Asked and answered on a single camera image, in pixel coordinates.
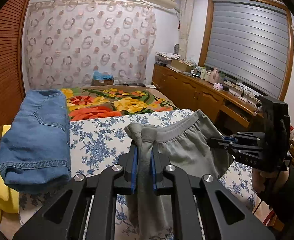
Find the person's right hand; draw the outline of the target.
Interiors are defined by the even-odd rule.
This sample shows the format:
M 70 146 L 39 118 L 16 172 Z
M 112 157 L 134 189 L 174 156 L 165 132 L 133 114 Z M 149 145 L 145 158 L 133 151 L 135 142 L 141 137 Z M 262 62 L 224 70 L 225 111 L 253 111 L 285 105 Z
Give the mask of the person's right hand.
M 252 186 L 257 193 L 274 192 L 282 187 L 289 178 L 289 168 L 285 171 L 264 172 L 252 169 Z

